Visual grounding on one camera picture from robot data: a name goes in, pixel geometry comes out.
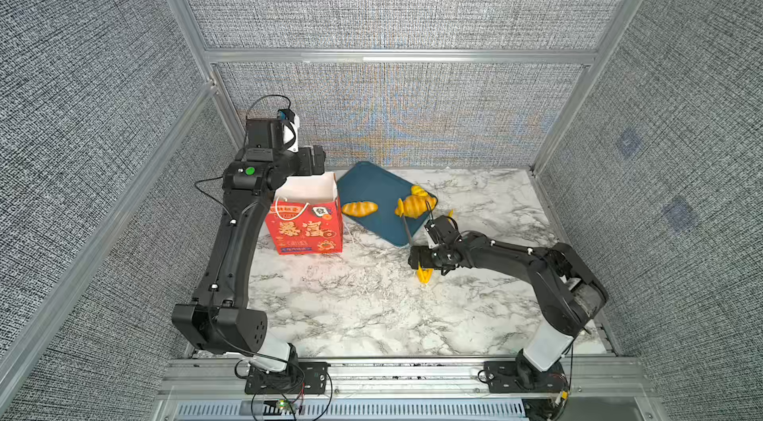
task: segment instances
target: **gift bag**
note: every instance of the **gift bag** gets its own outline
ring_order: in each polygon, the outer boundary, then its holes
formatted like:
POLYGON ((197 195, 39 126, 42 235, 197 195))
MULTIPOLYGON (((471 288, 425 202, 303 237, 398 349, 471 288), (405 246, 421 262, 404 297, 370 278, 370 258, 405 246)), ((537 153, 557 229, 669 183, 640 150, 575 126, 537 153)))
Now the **gift bag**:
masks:
POLYGON ((334 174, 287 178, 265 224, 281 255, 341 253, 344 225, 334 174))

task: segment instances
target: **robotic arm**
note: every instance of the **robotic arm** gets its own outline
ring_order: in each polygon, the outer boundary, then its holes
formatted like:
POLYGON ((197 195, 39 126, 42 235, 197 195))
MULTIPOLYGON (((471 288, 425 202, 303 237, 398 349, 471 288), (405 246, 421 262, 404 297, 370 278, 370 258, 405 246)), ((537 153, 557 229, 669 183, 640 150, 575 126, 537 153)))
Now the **robotic arm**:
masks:
MULTIPOLYGON (((177 304, 172 312, 172 323, 196 349, 252 355, 257 369, 251 372, 277 374, 291 387, 305 376, 296 350, 268 333, 265 312, 246 306, 256 241, 275 190, 290 176, 323 174, 323 148, 298 147, 298 128, 299 118, 288 108, 279 110, 278 118, 246 120, 244 146, 221 177, 225 212, 207 269, 191 302, 177 304)), ((473 231, 461 234, 448 216, 427 221, 425 229, 432 244, 411 246, 413 269, 447 274, 458 267, 489 268, 535 290, 545 320, 516 361, 486 363, 491 392, 564 389, 556 376, 563 373, 558 360, 608 298, 572 247, 525 247, 473 231)), ((258 390, 259 379, 247 387, 258 390)))
POLYGON ((550 249, 525 247, 501 243, 474 231, 461 234, 448 216, 430 219, 424 227, 433 243, 431 247, 411 246, 408 264, 412 269, 439 269, 444 275, 458 267, 488 268, 533 286, 545 320, 529 345, 517 354, 512 367, 501 367, 502 372, 485 367, 486 371, 496 371, 493 376, 502 375, 500 383, 490 384, 491 391, 558 391, 558 384, 549 382, 554 379, 549 375, 562 374, 558 363, 562 353, 608 299, 586 264, 563 243, 550 249))
POLYGON ((323 174, 323 148, 298 147, 298 128, 287 108, 278 118, 247 119, 244 147, 222 177, 225 212, 207 270, 191 302, 172 312, 172 323, 195 348, 260 355, 255 364, 276 372, 295 365, 294 347, 268 334, 265 312, 246 305, 257 236, 275 190, 290 176, 323 174))

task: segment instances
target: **bag handle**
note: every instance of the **bag handle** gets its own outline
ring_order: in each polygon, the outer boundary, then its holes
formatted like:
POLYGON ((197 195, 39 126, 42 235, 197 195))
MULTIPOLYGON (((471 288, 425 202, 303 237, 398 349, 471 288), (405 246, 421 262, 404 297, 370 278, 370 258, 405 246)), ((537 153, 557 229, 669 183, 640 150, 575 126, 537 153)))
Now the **bag handle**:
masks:
MULTIPOLYGON (((289 199, 284 197, 284 202, 289 202, 289 199)), ((279 213, 279 197, 276 196, 275 197, 275 215, 278 216, 280 220, 294 220, 300 217, 302 213, 304 213, 304 210, 307 209, 309 205, 310 203, 304 203, 304 207, 302 207, 302 210, 299 211, 299 213, 296 216, 291 217, 291 219, 286 219, 285 217, 281 216, 281 214, 279 213)))

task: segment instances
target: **plastic tray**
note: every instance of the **plastic tray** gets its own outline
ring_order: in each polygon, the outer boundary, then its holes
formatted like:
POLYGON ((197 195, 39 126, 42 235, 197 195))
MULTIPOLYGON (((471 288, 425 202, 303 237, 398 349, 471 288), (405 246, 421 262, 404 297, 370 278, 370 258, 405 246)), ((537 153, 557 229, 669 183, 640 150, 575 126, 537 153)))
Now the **plastic tray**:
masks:
MULTIPOLYGON (((346 214, 344 216, 350 217, 398 247, 408 244, 408 236, 400 216, 395 216, 395 209, 397 209, 398 199, 405 199, 411 194, 411 186, 413 183, 369 161, 357 163, 337 181, 341 205, 356 201, 373 201, 379 206, 376 213, 366 217, 352 217, 346 214)), ((427 217, 428 214, 424 213, 418 219, 405 218, 411 235, 419 230, 427 217)))

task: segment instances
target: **croissant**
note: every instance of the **croissant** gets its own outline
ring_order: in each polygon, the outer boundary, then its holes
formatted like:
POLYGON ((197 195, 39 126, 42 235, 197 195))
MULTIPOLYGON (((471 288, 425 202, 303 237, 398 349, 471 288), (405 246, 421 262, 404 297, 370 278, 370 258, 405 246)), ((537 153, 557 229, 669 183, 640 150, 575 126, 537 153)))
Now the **croissant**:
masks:
POLYGON ((342 206, 342 212, 348 216, 353 217, 365 217, 369 214, 375 213, 379 206, 376 203, 370 201, 358 201, 354 203, 347 203, 342 206))
POLYGON ((400 216, 403 214, 406 217, 413 217, 416 219, 428 210, 434 209, 437 205, 437 198, 434 196, 416 196, 410 195, 405 198, 405 201, 397 200, 397 209, 395 209, 395 215, 400 216))
POLYGON ((429 196, 429 193, 424 190, 421 186, 414 186, 411 188, 411 194, 414 196, 423 196, 427 197, 429 196))

